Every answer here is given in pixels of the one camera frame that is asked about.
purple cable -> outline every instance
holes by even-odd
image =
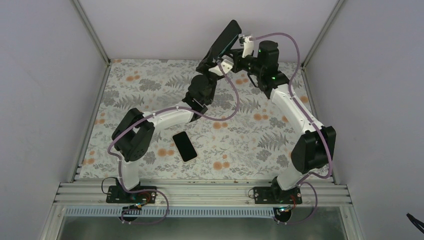
[[[236,89],[236,86],[234,86],[234,84],[233,84],[233,82],[231,82],[231,79],[228,77],[228,75],[224,72],[224,70],[223,70],[223,68],[222,68],[222,66],[221,66],[221,62],[217,62],[217,65],[218,65],[218,67],[219,67],[219,70],[221,70],[221,72],[222,72],[222,74],[224,75],[224,77],[225,77],[225,79],[228,81],[228,83],[231,85],[231,88],[234,90],[234,93],[235,93],[235,98],[236,98],[236,105],[235,105],[235,110],[234,110],[234,112],[230,115],[230,116],[228,116],[228,117],[225,117],[225,118],[213,118],[213,117],[210,117],[210,116],[206,116],[206,115],[203,115],[202,113],[200,113],[200,112],[198,112],[198,111],[195,111],[195,110],[193,110],[193,109],[191,109],[191,108],[188,108],[188,107],[178,107],[178,109],[182,109],[182,110],[187,110],[187,111],[190,111],[190,112],[193,112],[193,113],[195,113],[195,114],[197,114],[197,115],[199,115],[199,116],[201,116],[201,117],[204,117],[205,119],[209,119],[209,120],[212,120],[212,121],[226,121],[226,120],[229,120],[229,119],[231,119],[232,117],[234,117],[234,115],[236,115],[236,113],[239,111],[239,108],[240,108],[240,97],[239,97],[239,93],[237,92],[237,89]],[[177,110],[177,107],[176,106],[174,106],[174,107],[168,107],[168,108],[165,108],[165,109],[162,109],[162,110],[159,110],[159,111],[156,111],[155,112],[155,114],[156,115],[158,115],[158,114],[161,114],[161,113],[164,113],[164,112],[167,112],[167,111],[172,111],[172,110]],[[121,155],[119,155],[119,154],[117,154],[117,153],[114,153],[114,152],[111,152],[111,150],[112,150],[112,147],[125,135],[125,134],[127,134],[129,131],[131,131],[133,128],[135,128],[137,125],[139,125],[140,123],[142,123],[142,122],[144,122],[144,121],[146,121],[147,119],[150,119],[150,118],[152,118],[153,117],[153,114],[151,114],[151,115],[148,115],[148,116],[146,116],[146,117],[144,117],[144,118],[142,118],[142,119],[140,119],[140,120],[138,120],[137,122],[135,122],[133,125],[131,125],[131,126],[129,126],[127,129],[125,129],[121,134],[119,134],[113,141],[112,141],[112,143],[109,145],[109,147],[107,147],[107,153],[108,154],[110,154],[110,155],[112,155],[112,156],[115,156],[115,157],[117,157],[118,159],[119,159],[119,161],[118,161],[118,175],[119,175],[119,178],[122,180],[122,157],[121,157]],[[166,212],[165,212],[165,215],[163,215],[163,217],[161,217],[159,220],[157,220],[157,221],[154,221],[154,222],[134,222],[133,224],[135,224],[135,225],[153,225],[153,224],[158,224],[158,223],[160,223],[160,222],[162,222],[166,217],[167,217],[167,215],[168,215],[168,213],[169,213],[169,210],[170,210],[170,203],[169,203],[169,201],[168,201],[168,198],[167,198],[167,196],[165,196],[165,194],[163,193],[163,192],[161,192],[161,191],[159,191],[159,190],[156,190],[156,189],[143,189],[143,190],[137,190],[137,191],[131,191],[131,190],[128,190],[125,186],[124,186],[124,183],[123,182],[121,182],[121,180],[120,180],[120,184],[121,184],[121,186],[122,186],[122,188],[123,188],[123,190],[125,191],[125,192],[127,192],[127,193],[130,193],[130,194],[137,194],[137,193],[145,193],[145,192],[155,192],[155,193],[158,193],[158,194],[160,194],[160,195],[162,195],[163,196],[163,198],[165,199],[165,201],[166,201]],[[124,220],[124,214],[125,213],[127,213],[127,212],[129,212],[129,211],[133,211],[134,209],[127,209],[127,210],[125,210],[125,211],[123,211],[122,212],[122,214],[121,214],[121,216],[120,216],[120,219],[121,219],[121,221],[122,221],[122,223],[127,223],[127,224],[131,224],[131,222],[129,222],[129,221],[126,221],[126,220]]]
[[[328,179],[333,171],[333,161],[331,159],[331,155],[330,155],[330,149],[329,146],[327,145],[326,139],[324,138],[323,134],[321,133],[320,129],[318,128],[318,126],[314,123],[314,120],[308,115],[308,113],[306,112],[306,110],[301,106],[301,104],[298,102],[298,100],[295,98],[295,95],[293,94],[293,90],[292,90],[292,84],[293,84],[293,80],[295,79],[296,74],[298,73],[298,70],[301,67],[301,53],[299,51],[299,46],[296,43],[295,39],[283,32],[275,32],[275,33],[270,33],[267,35],[263,35],[263,36],[259,36],[259,37],[252,37],[250,38],[251,41],[255,41],[255,40],[261,40],[264,38],[268,38],[271,36],[285,36],[287,38],[289,38],[294,46],[296,47],[296,53],[297,53],[297,66],[296,66],[296,70],[294,70],[293,75],[291,76],[289,82],[288,82],[288,92],[290,93],[291,98],[293,99],[294,103],[297,105],[297,107],[300,109],[300,111],[303,113],[303,115],[307,118],[307,120],[312,124],[313,128],[315,128],[316,132],[319,135],[319,138],[322,141],[322,144],[324,145],[324,149],[325,149],[325,153],[327,154],[327,158],[328,158],[328,173],[325,176],[321,176],[315,172],[311,172],[308,173],[307,175],[305,175],[302,179],[300,179],[297,184],[299,185],[300,183],[302,183],[306,178],[309,177],[309,175],[314,175],[317,176],[320,179]]]
[[[307,182],[307,181],[304,181],[304,182],[302,182],[300,185],[302,186],[303,184],[307,184],[307,185],[309,185],[309,187],[311,187],[312,188],[312,191],[313,191],[313,194],[315,195],[315,206],[313,207],[313,210],[312,210],[312,212],[309,214],[309,216],[307,216],[305,219],[303,219],[303,220],[300,220],[300,221],[295,221],[295,222],[285,222],[284,223],[284,225],[295,225],[295,224],[301,224],[301,223],[303,223],[303,222],[305,222],[305,221],[307,221],[307,220],[309,220],[310,218],[312,218],[314,215],[315,215],[315,213],[317,212],[317,210],[318,210],[318,196],[317,196],[317,191],[315,190],[315,188],[312,186],[312,184],[310,184],[309,182]],[[274,217],[272,217],[277,223],[280,223],[280,221],[278,220],[278,219],[276,219],[276,217],[274,216]]]

